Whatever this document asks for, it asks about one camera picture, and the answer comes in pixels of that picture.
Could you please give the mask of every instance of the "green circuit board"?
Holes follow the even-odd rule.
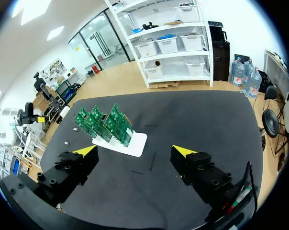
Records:
[[[96,138],[97,135],[99,135],[105,141],[109,142],[111,140],[111,133],[103,126],[105,117],[106,114],[100,113],[97,105],[90,113],[87,113],[85,107],[82,107],[74,118],[74,122],[91,137]]]
[[[90,113],[88,113],[85,120],[85,124],[93,131],[95,131],[100,137],[109,142],[111,140],[111,133],[103,126],[104,119],[106,118],[105,113],[99,111],[99,107],[96,105]]]
[[[117,104],[111,109],[104,127],[124,146],[128,146],[133,135],[132,123],[124,113],[118,111]]]

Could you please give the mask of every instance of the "glass door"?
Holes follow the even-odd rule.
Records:
[[[93,58],[90,49],[88,49],[80,34],[75,35],[71,39],[69,46],[73,52],[73,63],[75,64],[76,69],[85,69],[86,72],[88,72],[92,70],[93,65],[96,65],[98,69],[100,69],[97,61]]]
[[[104,13],[95,17],[80,33],[103,69],[129,61]]]

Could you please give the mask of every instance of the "workbench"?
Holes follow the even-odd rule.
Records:
[[[233,175],[234,184],[251,161],[260,189],[263,152],[254,112],[243,94],[227,91],[151,92],[77,101],[44,152],[43,172],[53,167],[59,153],[92,145],[85,132],[73,131],[78,127],[73,116],[81,107],[90,111],[97,104],[108,113],[115,103],[135,131],[148,135],[144,152],[137,158],[98,147],[98,165],[62,204],[68,215],[125,228],[185,230],[204,224],[211,207],[180,179],[170,162],[172,145],[208,152],[218,168]],[[253,210],[251,201],[244,209],[245,220]]]

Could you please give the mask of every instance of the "wooden floor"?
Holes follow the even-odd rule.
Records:
[[[135,62],[129,62],[123,65],[119,65],[110,69],[105,69],[94,77],[88,79],[82,87],[78,90],[77,95],[69,103],[70,107],[76,100],[133,94],[141,92],[156,92],[156,91],[187,91],[187,90],[224,90],[224,91],[239,91],[240,88],[232,85],[229,82],[214,81],[213,87],[209,87],[207,81],[185,81],[181,82],[178,87],[168,89],[148,89],[144,83],[142,75]],[[255,99],[248,98],[251,105],[254,104]],[[263,127],[261,121],[261,115],[264,106],[264,96],[259,95],[254,105],[255,116],[259,127]],[[270,100],[269,108],[278,114],[280,111],[280,105],[276,101]],[[48,129],[44,141],[48,143],[56,131],[58,125],[53,123]],[[266,148],[263,152],[263,177],[262,184],[259,193],[258,203],[261,205],[270,193],[276,179],[278,169],[278,157],[279,154],[284,152],[281,151],[277,156],[274,156],[274,149],[276,147],[277,138],[271,140],[266,135]],[[29,176],[36,180],[36,174],[40,169],[33,167],[29,172]]]

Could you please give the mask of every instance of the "white shelving unit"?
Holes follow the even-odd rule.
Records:
[[[175,25],[164,25],[164,23],[179,19],[179,17],[175,17],[176,11],[173,7],[179,6],[179,4],[182,2],[179,0],[135,0],[128,5],[121,5],[118,0],[105,0],[105,2],[110,8],[110,11],[118,23],[119,28],[127,40],[127,44],[131,49],[147,88],[149,88],[150,83],[165,81],[210,81],[210,86],[213,85],[213,52],[211,33],[200,0],[192,1],[198,6],[200,22],[181,23]],[[125,30],[121,22],[123,13],[125,14],[124,17],[128,15],[128,18],[131,20],[134,28],[142,28],[142,24],[148,24],[149,22],[152,22],[153,25],[159,24],[160,26],[132,34],[131,31]],[[144,41],[150,37],[157,38],[165,34],[178,35],[181,33],[190,33],[195,31],[203,35],[204,46],[202,46],[201,51],[186,51],[180,38],[178,37],[178,52],[162,54],[161,51],[159,51],[156,56],[138,57],[135,50],[136,48],[134,47],[135,45],[132,44],[132,41],[135,39]],[[183,57],[186,56],[202,56],[206,60],[203,76],[191,77],[189,75],[183,59]],[[163,60],[164,73],[162,78],[148,79],[146,73],[144,72],[144,66],[151,60]]]

